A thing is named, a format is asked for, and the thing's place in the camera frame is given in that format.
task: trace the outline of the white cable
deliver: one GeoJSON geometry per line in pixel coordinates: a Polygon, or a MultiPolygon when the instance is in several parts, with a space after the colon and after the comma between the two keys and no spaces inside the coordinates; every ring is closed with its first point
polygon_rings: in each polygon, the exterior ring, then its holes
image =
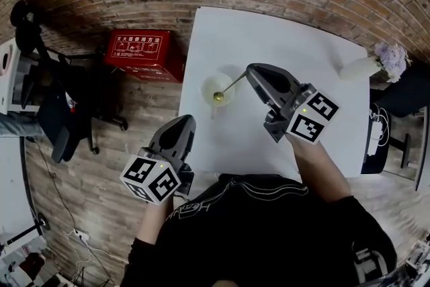
{"type": "Polygon", "coordinates": [[[70,233],[65,233],[64,232],[64,237],[66,238],[66,240],[67,240],[67,243],[69,243],[69,245],[72,247],[72,249],[73,250],[75,250],[75,253],[76,253],[76,256],[78,257],[78,260],[77,260],[77,262],[76,262],[76,264],[75,264],[75,267],[76,267],[76,274],[75,275],[73,275],[73,277],[72,277],[72,282],[73,281],[75,281],[75,277],[79,274],[79,272],[81,271],[81,263],[88,263],[88,262],[90,262],[91,261],[91,253],[89,252],[89,249],[88,249],[88,260],[87,261],[83,261],[83,260],[81,260],[81,257],[79,256],[79,254],[78,254],[78,251],[76,250],[76,248],[72,245],[72,243],[70,242],[70,239],[69,239],[69,236],[72,234],[72,233],[74,233],[75,232],[75,230],[72,230],[70,233]]]}
{"type": "Polygon", "coordinates": [[[109,256],[110,258],[114,258],[114,259],[117,259],[118,261],[121,261],[121,262],[124,262],[125,264],[128,264],[128,261],[126,261],[125,259],[122,259],[121,257],[115,256],[115,255],[110,255],[109,253],[107,253],[103,250],[100,250],[100,249],[96,249],[96,248],[94,248],[88,244],[87,244],[87,246],[93,251],[100,251],[100,252],[104,253],[105,255],[109,256]]]}
{"type": "Polygon", "coordinates": [[[86,261],[78,261],[78,262],[76,262],[76,274],[73,275],[73,277],[72,277],[72,283],[75,282],[76,276],[78,276],[79,273],[81,272],[81,263],[88,263],[88,262],[91,261],[91,258],[92,258],[91,252],[89,251],[88,247],[87,247],[87,249],[88,249],[88,259],[86,261]]]}
{"type": "Polygon", "coordinates": [[[78,251],[76,250],[76,248],[72,245],[72,243],[69,240],[69,235],[71,235],[73,232],[75,232],[75,230],[72,230],[70,233],[64,232],[64,237],[66,238],[67,243],[69,243],[69,245],[72,247],[72,249],[75,250],[75,253],[76,253],[76,256],[78,257],[78,260],[80,260],[81,257],[79,256],[78,251]]]}
{"type": "Polygon", "coordinates": [[[375,104],[375,103],[373,103],[373,104],[377,107],[378,113],[375,114],[374,112],[372,112],[372,115],[370,116],[370,118],[372,120],[376,119],[377,122],[380,121],[379,118],[383,118],[385,120],[385,123],[386,123],[385,130],[382,132],[382,134],[380,135],[380,137],[379,138],[374,138],[374,139],[381,140],[384,137],[385,132],[388,131],[388,133],[387,133],[387,139],[384,142],[384,144],[381,145],[381,144],[378,143],[379,147],[383,147],[383,146],[387,145],[388,141],[390,140],[390,129],[388,127],[388,112],[384,108],[381,108],[378,104],[375,104]],[[381,114],[381,110],[383,110],[385,112],[385,116],[381,114]]]}

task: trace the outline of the white tabletop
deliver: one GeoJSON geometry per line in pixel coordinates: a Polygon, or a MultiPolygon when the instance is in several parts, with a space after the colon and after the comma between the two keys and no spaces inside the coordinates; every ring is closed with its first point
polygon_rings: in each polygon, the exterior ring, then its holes
{"type": "Polygon", "coordinates": [[[20,54],[15,38],[0,45],[0,112],[2,114],[7,114],[10,110],[20,54]]]}
{"type": "Polygon", "coordinates": [[[367,56],[365,48],[338,36],[288,20],[245,11],[198,9],[189,46],[179,113],[197,122],[187,163],[194,171],[277,173],[298,178],[290,143],[276,143],[264,129],[269,108],[246,79],[234,99],[211,120],[200,88],[210,75],[236,79],[250,63],[268,63],[312,83],[340,106],[321,142],[347,177],[357,176],[366,149],[369,80],[345,82],[337,71],[367,56]]]}

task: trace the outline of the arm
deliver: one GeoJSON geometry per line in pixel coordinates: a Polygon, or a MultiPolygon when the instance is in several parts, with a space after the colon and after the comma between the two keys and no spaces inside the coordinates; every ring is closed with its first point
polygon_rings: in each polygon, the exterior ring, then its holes
{"type": "Polygon", "coordinates": [[[351,188],[339,168],[333,163],[319,142],[308,144],[292,135],[291,142],[303,184],[326,202],[334,202],[351,196],[351,188]]]}
{"type": "Polygon", "coordinates": [[[172,211],[173,196],[160,205],[148,203],[136,238],[148,244],[155,244],[162,225],[172,211]]]}
{"type": "Polygon", "coordinates": [[[146,207],[142,224],[128,256],[128,265],[126,265],[121,287],[136,286],[138,281],[144,281],[145,286],[159,285],[157,268],[161,266],[162,259],[159,257],[155,243],[171,211],[173,211],[173,196],[159,206],[148,204],[146,207]]]}

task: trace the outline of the power strip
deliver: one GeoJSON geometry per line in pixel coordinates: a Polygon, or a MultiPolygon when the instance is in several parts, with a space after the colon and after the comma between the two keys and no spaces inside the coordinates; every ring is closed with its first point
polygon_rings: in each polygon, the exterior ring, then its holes
{"type": "Polygon", "coordinates": [[[382,136],[382,122],[373,121],[372,131],[370,132],[370,141],[368,147],[368,155],[375,155],[378,149],[379,140],[382,136]]]}
{"type": "Polygon", "coordinates": [[[89,235],[85,232],[82,232],[80,230],[75,229],[73,231],[76,237],[78,237],[78,240],[82,240],[85,244],[88,244],[89,242],[89,235]]]}

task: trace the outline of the white vase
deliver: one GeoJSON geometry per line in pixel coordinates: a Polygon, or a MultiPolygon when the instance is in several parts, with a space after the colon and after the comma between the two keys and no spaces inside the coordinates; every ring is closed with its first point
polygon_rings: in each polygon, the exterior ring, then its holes
{"type": "Polygon", "coordinates": [[[344,66],[340,72],[339,76],[345,81],[354,81],[358,79],[369,78],[374,75],[381,68],[376,64],[375,60],[372,58],[359,58],[352,63],[344,66]]]}

